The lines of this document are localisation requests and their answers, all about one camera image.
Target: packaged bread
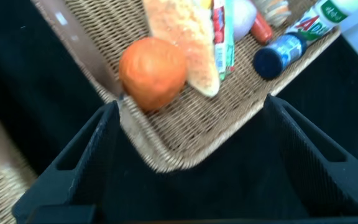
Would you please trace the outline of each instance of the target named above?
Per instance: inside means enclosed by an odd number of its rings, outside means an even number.
[[[210,18],[193,0],[143,0],[152,36],[179,46],[187,59],[187,82],[205,96],[219,91]]]
[[[198,12],[201,13],[201,16],[203,19],[208,20],[208,26],[206,27],[208,29],[208,32],[210,32],[211,36],[211,42],[214,41],[214,25],[212,22],[212,6],[213,6],[213,0],[193,0],[193,4],[197,7]]]

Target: bottle label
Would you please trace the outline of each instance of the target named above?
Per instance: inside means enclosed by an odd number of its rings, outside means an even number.
[[[321,6],[321,11],[329,21],[334,23],[340,23],[347,18],[347,15],[341,12],[331,0]]]
[[[286,32],[297,32],[308,41],[308,44],[311,44],[327,34],[332,28],[320,19],[320,15],[310,9],[303,15],[302,19],[289,27]]]
[[[302,43],[292,35],[283,35],[267,47],[273,49],[281,56],[284,68],[302,57]]]

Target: grocery item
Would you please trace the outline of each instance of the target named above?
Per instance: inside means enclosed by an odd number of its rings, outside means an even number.
[[[221,80],[226,75],[234,72],[234,2],[226,0],[224,3],[224,35],[226,36],[226,72],[221,75]]]
[[[312,44],[358,10],[358,0],[320,0],[286,32],[297,32]]]
[[[291,15],[286,0],[254,0],[265,20],[275,27],[280,27]]]
[[[307,48],[306,39],[301,34],[287,33],[255,54],[254,68],[262,78],[275,78],[301,58]]]
[[[179,46],[187,59],[187,81],[205,96],[215,96],[220,80],[214,59],[210,18],[193,0],[143,0],[151,34]]]
[[[215,62],[219,78],[234,71],[233,1],[213,1]]]
[[[143,110],[171,102],[186,82],[186,57],[167,41],[149,37],[130,45],[119,61],[125,91]]]
[[[245,37],[254,25],[257,10],[249,0],[233,0],[234,5],[234,40]]]
[[[226,72],[227,37],[225,35],[225,0],[213,1],[212,22],[214,24],[215,63],[219,77]]]
[[[256,15],[256,20],[251,28],[251,34],[262,45],[270,43],[273,39],[273,29],[266,22],[260,12]]]

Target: orange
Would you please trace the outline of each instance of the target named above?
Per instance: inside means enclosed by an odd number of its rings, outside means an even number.
[[[177,46],[153,37],[134,42],[119,61],[119,78],[140,108],[169,104],[186,82],[186,57]]]

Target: sausage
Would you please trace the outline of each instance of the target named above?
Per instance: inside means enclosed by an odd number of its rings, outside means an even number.
[[[251,28],[251,34],[263,45],[267,45],[273,39],[273,29],[260,12],[258,12],[254,25]]]

